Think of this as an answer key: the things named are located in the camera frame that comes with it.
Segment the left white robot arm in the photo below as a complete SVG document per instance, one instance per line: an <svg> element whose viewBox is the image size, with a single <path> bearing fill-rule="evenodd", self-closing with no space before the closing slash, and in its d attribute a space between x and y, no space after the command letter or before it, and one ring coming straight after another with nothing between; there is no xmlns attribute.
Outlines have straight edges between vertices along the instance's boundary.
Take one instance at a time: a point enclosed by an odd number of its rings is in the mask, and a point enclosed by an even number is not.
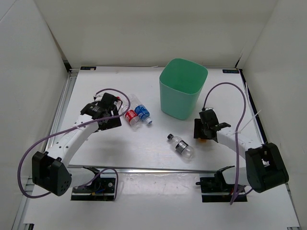
<svg viewBox="0 0 307 230"><path fill-rule="evenodd" d="M33 183L50 193L61 196L70 187L84 187L90 192L100 188L101 181L95 168L72 168L68 165L81 145L95 132L121 126L117 104L119 98L104 93L98 102L87 104L73 125L44 153L32 157Z"/></svg>

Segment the red label plastic bottle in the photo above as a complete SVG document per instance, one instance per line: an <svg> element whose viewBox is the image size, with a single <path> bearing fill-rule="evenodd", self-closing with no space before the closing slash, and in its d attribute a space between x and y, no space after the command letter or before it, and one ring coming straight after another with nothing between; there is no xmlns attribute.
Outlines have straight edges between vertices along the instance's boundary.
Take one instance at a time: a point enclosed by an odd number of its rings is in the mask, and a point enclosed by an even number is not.
<svg viewBox="0 0 307 230"><path fill-rule="evenodd" d="M125 99L121 99L120 97L117 98L119 100L118 113L124 113L123 117L129 123L132 130L136 131L138 128L141 127L141 121L139 116L131 108L127 112L125 112L128 109L128 102Z"/></svg>

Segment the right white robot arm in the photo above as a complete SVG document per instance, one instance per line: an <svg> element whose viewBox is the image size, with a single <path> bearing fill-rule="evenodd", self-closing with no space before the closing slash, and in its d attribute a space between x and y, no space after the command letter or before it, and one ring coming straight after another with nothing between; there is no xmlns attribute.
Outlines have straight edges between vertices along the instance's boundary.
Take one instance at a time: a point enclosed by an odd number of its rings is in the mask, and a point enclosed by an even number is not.
<svg viewBox="0 0 307 230"><path fill-rule="evenodd" d="M227 191L238 183L262 193L289 181L289 175L278 147L273 143L262 144L236 133L231 126L220 123L213 109L203 109L194 120L194 138L213 140L238 153L246 161L245 167L234 166L218 169L214 174L215 185Z"/></svg>

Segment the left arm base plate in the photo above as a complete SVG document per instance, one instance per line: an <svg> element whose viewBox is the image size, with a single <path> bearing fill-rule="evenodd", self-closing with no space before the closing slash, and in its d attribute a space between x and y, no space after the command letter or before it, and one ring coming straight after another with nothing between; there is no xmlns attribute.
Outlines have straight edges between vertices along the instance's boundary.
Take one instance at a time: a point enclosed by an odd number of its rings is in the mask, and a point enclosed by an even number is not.
<svg viewBox="0 0 307 230"><path fill-rule="evenodd" d="M117 182L115 175L102 175L83 188L73 188L71 201L114 201Z"/></svg>

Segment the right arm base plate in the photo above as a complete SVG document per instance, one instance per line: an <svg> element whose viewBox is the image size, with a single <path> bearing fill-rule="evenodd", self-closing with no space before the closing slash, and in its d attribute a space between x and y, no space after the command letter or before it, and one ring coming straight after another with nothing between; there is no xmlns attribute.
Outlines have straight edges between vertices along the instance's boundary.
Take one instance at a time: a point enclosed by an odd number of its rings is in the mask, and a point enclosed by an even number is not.
<svg viewBox="0 0 307 230"><path fill-rule="evenodd" d="M213 173L200 174L200 179L195 183L201 189L203 203L229 203L235 194L236 167L227 166ZM249 186L246 168L239 169L237 197L235 202L247 202L245 188Z"/></svg>

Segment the black label clear bottle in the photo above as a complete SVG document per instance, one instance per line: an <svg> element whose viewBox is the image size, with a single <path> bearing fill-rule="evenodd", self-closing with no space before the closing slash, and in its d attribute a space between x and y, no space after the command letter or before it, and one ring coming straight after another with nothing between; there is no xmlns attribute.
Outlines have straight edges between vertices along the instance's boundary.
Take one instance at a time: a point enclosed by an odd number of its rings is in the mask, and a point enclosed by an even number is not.
<svg viewBox="0 0 307 230"><path fill-rule="evenodd" d="M173 134L169 134L167 139L175 152L187 159L192 158L194 154L194 148L186 143L182 138L174 136Z"/></svg>

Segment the orange juice bottle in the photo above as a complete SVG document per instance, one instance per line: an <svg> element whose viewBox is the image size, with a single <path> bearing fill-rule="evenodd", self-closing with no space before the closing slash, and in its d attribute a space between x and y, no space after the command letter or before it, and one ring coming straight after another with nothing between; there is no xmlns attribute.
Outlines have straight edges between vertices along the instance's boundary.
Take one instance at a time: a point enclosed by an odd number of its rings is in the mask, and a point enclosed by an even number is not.
<svg viewBox="0 0 307 230"><path fill-rule="evenodd" d="M206 139L198 138L198 141L199 141L199 142L202 142L202 143L205 143L207 140L206 140Z"/></svg>

